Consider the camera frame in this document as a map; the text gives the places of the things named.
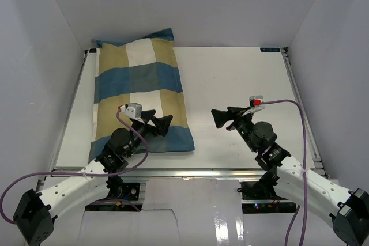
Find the blue and yellow pillow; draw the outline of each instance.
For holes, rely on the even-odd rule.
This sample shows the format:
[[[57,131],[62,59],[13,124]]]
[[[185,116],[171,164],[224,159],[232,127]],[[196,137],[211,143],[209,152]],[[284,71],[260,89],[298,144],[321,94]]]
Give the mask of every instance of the blue and yellow pillow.
[[[114,130],[124,127],[115,114],[118,106],[129,102],[142,104],[143,110],[155,109],[156,117],[173,115],[166,137],[147,137],[151,152],[194,150],[173,41],[151,37],[122,46],[103,43],[97,53],[89,160],[101,153]]]

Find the white table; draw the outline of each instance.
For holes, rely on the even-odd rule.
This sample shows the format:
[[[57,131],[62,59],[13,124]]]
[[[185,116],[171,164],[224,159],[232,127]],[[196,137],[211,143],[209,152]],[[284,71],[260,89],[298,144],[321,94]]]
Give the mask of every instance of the white table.
[[[265,101],[295,99],[280,52],[259,48],[175,47],[186,102],[187,120],[195,151],[152,153],[141,169],[259,169],[252,153],[236,131],[215,128],[210,110],[227,106],[247,107],[248,98],[263,95]],[[87,57],[55,169],[80,169],[88,163],[92,137],[92,104],[95,60]],[[277,142],[302,160],[302,127],[293,104],[268,105],[254,122],[267,121]],[[136,154],[130,166],[142,159]],[[314,167],[308,147],[307,166]]]

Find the black mount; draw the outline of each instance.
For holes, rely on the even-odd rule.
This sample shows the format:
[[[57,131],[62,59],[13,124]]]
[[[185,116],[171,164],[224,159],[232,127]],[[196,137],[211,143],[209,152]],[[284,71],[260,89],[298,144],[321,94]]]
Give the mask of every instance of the black mount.
[[[142,137],[149,134],[153,136],[166,136],[173,116],[168,115],[163,116],[162,118],[156,118],[155,113],[156,111],[154,109],[142,111],[142,121],[131,119],[132,128],[135,129]],[[153,122],[154,126],[148,124],[150,120]],[[125,158],[131,157],[136,152],[140,144],[140,138],[132,131],[125,128],[116,129],[111,134],[111,138],[105,144],[103,152],[98,155],[95,160],[104,165],[107,173],[123,171],[128,166],[128,162]],[[121,193],[125,187],[123,180],[118,176],[109,177],[107,183],[108,188],[110,189],[110,195]]]
[[[248,108],[227,107],[227,111],[212,109],[215,125],[222,128],[226,122],[232,123],[226,127],[228,131],[236,129],[252,152],[257,152],[255,160],[265,171],[275,172],[277,166],[281,166],[281,161],[290,157],[290,153],[276,143],[277,135],[274,133],[272,125],[268,122],[252,122],[253,114],[246,111]]]

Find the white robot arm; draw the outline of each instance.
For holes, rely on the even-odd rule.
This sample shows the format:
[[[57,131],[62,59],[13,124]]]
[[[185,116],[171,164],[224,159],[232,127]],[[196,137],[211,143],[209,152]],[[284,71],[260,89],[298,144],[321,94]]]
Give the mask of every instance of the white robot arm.
[[[301,163],[276,143],[277,135],[267,122],[252,122],[253,114],[264,109],[262,96],[250,98],[248,108],[228,107],[227,111],[213,109],[217,128],[232,121],[227,130],[237,130],[255,160],[266,171],[257,184],[275,195],[303,206],[306,172],[307,209],[319,216],[335,234],[350,246],[362,245],[369,235],[369,195],[362,189],[351,191],[336,185]]]
[[[23,194],[13,221],[30,246],[44,241],[54,230],[54,221],[74,207],[86,206],[108,195],[120,197],[125,184],[118,175],[128,165],[125,158],[131,157],[140,145],[139,135],[165,136],[173,118],[172,115],[156,118],[155,110],[142,111],[142,106],[137,103],[118,107],[117,116],[120,112],[132,120],[134,132],[116,129],[102,153],[84,169],[67,173],[71,176],[53,187]]]

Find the white tabletop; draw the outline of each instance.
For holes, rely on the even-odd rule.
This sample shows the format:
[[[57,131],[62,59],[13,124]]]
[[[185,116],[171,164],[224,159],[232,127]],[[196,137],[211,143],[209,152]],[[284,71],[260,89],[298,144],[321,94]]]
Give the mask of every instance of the white tabletop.
[[[265,101],[295,99],[280,52],[245,47],[175,47],[187,120],[195,151],[151,153],[141,168],[155,169],[259,169],[252,153],[236,131],[217,129],[210,110],[247,107],[248,98]],[[97,54],[89,54],[59,151],[56,169],[77,169],[88,163],[92,137],[92,103]],[[268,105],[254,122],[272,124],[277,143],[302,161],[302,125],[293,104]],[[136,154],[130,166],[142,159]],[[308,147],[307,166],[314,167]]]

